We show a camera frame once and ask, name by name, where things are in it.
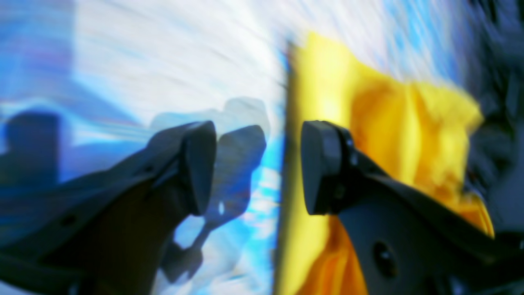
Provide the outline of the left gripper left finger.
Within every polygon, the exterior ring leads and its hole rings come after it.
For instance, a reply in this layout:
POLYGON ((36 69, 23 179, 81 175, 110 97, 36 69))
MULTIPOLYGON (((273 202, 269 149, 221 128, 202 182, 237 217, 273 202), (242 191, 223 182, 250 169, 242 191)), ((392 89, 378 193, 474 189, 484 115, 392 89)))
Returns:
POLYGON ((11 194, 1 212, 26 228, 1 238, 1 282, 38 295, 147 295, 168 238, 208 207, 216 154, 215 124, 188 123, 107 170, 11 194))

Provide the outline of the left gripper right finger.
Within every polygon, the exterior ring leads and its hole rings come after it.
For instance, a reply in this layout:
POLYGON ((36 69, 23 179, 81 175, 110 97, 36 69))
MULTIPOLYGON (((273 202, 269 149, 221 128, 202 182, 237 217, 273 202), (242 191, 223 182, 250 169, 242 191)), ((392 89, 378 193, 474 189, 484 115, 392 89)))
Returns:
POLYGON ((371 295, 522 295, 523 250, 391 178, 327 121, 301 130, 310 215, 336 215, 371 295))

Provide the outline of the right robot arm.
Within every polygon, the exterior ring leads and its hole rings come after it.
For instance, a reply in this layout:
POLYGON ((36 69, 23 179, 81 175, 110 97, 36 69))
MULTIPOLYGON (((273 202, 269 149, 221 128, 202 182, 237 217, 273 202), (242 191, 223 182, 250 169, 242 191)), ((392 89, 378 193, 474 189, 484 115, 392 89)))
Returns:
POLYGON ((470 90, 483 123, 474 133, 468 185, 495 232, 523 232, 523 2, 472 0, 475 60, 470 90))

